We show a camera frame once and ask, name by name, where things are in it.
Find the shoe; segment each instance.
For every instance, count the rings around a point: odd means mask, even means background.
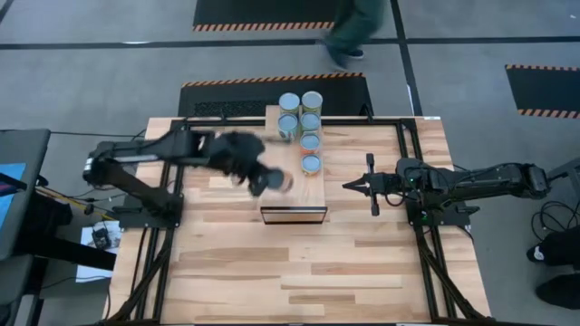
[[[348,52],[346,56],[354,60],[361,60],[364,59],[364,51],[361,49],[352,50]]]
[[[333,68],[336,71],[338,71],[338,72],[348,71],[348,67],[346,64],[347,57],[344,53],[334,49],[332,46],[330,46],[326,42],[324,42],[324,49],[326,50],[326,53],[330,57],[330,59],[333,63]]]

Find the can label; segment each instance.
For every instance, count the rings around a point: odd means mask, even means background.
[[[307,112],[300,117],[302,132],[318,131],[320,129],[320,116],[312,112]]]
[[[318,91],[308,91],[302,96],[302,113],[311,112],[320,115],[323,108],[323,96]]]
[[[300,151],[303,155],[318,154],[320,148],[320,139],[316,134],[305,133],[300,138]]]
[[[278,119],[278,131],[283,139],[296,139],[298,118],[293,114],[283,114]]]
[[[288,92],[282,94],[278,100],[280,106],[280,114],[294,114],[298,116],[300,111],[300,98],[298,95]]]
[[[320,158],[317,155],[306,155],[302,158],[302,171],[308,177],[315,176],[321,167]]]

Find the yellow black hazard stripe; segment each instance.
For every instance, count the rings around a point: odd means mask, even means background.
[[[329,29],[333,22],[304,22],[304,23],[250,23],[250,24],[197,24],[194,32],[239,32],[239,31],[277,31],[297,29]]]
[[[580,119],[580,112],[573,110],[519,109],[517,112],[528,117]]]
[[[578,67],[555,67],[525,64],[507,64],[506,70],[541,70],[541,71],[560,71],[560,72],[579,72]],[[544,118],[566,118],[580,119],[580,111],[576,110],[552,110],[552,109],[518,109],[517,112],[528,117]]]
[[[192,86],[211,86],[211,85],[225,85],[225,84],[250,83],[250,82],[306,81],[306,80],[316,80],[316,79],[347,78],[347,77],[364,77],[364,74],[362,72],[334,72],[334,73],[324,73],[324,74],[316,74],[316,75],[240,78],[240,79],[224,80],[224,81],[195,81],[195,82],[184,82],[183,84],[181,84],[181,88],[192,87]]]
[[[531,70],[547,70],[547,71],[563,71],[563,72],[577,72],[580,71],[578,67],[554,67],[554,66],[537,66],[524,64],[507,64],[506,69],[531,69]]]

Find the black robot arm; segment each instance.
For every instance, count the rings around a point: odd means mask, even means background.
[[[124,206],[113,208],[120,227],[174,227],[179,225],[183,196],[148,186],[125,171],[124,165],[165,161],[210,168],[234,177],[239,184],[247,180],[254,197],[266,188],[287,191],[292,176],[258,161],[264,150],[263,141],[253,133],[173,129],[154,140],[99,143],[87,158],[82,177],[95,187],[111,185],[130,195]]]
[[[396,173],[375,173],[367,154],[368,173],[343,187],[371,197],[372,214],[379,214],[377,195],[399,195],[416,201],[422,210],[444,210],[451,203],[511,195],[541,199],[549,192],[546,172],[532,164],[504,163],[490,168],[451,171],[415,158],[402,158]]]

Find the can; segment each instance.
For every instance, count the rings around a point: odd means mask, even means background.
[[[298,134],[298,118],[293,114],[283,114],[278,118],[278,131],[283,139],[296,139]]]
[[[302,113],[312,112],[320,115],[323,109],[323,96],[318,91],[307,91],[302,95]]]
[[[302,158],[302,171],[308,177],[315,176],[321,167],[320,158],[317,155],[306,155]]]
[[[316,133],[320,129],[320,116],[307,112],[300,117],[300,126],[303,133]]]
[[[300,151],[303,155],[318,154],[320,148],[320,139],[315,134],[304,134],[300,138]]]
[[[280,96],[278,105],[280,106],[280,114],[294,114],[297,117],[300,110],[300,98],[291,92],[284,93]]]

